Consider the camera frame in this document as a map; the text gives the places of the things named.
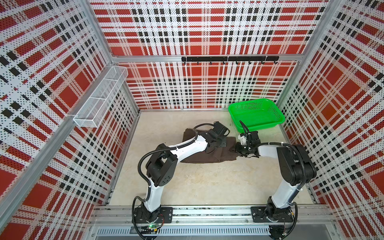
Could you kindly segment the brown trousers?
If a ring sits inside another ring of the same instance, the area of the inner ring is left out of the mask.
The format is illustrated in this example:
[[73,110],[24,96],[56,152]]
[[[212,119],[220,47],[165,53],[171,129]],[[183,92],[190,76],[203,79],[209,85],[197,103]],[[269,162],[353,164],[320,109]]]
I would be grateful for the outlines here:
[[225,147],[208,148],[207,151],[195,153],[181,162],[186,164],[210,164],[235,161],[238,156],[234,152],[235,145],[235,137],[226,137]]

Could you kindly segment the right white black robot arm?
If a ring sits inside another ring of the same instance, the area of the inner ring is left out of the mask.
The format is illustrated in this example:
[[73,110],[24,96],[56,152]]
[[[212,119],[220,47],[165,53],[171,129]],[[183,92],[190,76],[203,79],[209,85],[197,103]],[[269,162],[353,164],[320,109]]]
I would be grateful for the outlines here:
[[288,220],[295,197],[317,176],[317,170],[305,148],[286,143],[262,143],[257,131],[241,133],[238,139],[234,148],[238,156],[278,160],[283,180],[276,192],[269,197],[261,218],[275,223]]

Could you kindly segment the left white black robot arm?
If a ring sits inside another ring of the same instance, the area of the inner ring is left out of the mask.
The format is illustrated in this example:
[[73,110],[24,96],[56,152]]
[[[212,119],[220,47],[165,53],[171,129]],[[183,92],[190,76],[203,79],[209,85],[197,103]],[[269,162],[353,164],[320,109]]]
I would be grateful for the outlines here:
[[174,176],[178,163],[186,158],[207,149],[216,149],[224,146],[230,130],[220,122],[204,123],[192,129],[192,138],[174,145],[160,144],[157,148],[145,154],[138,163],[138,172],[148,184],[145,199],[136,196],[132,206],[132,223],[155,223],[160,217],[166,223],[171,222],[165,213],[171,213],[172,208],[166,207],[162,211],[161,199],[165,185]]

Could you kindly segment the green plastic basket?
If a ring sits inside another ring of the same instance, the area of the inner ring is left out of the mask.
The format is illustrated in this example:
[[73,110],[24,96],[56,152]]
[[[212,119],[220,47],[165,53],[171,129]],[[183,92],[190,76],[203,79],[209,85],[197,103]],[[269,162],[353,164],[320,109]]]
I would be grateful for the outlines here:
[[244,133],[240,122],[253,132],[273,128],[286,120],[277,105],[269,99],[233,103],[228,110],[239,133]]

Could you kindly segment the black hook rail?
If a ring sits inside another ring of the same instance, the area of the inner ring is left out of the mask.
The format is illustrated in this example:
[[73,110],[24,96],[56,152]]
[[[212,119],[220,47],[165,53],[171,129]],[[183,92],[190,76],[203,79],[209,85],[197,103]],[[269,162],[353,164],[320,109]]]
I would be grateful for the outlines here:
[[279,56],[221,56],[221,57],[181,57],[183,63],[202,63],[202,62],[277,62]]

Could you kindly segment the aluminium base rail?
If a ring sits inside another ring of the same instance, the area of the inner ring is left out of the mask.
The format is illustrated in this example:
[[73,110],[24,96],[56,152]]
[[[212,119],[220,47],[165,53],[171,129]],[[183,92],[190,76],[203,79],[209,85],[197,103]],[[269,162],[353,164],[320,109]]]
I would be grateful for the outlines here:
[[335,218],[325,205],[299,205],[268,217],[263,205],[165,206],[153,214],[129,206],[97,207],[91,215],[87,240],[98,237],[276,236],[324,230],[326,238],[340,240]]

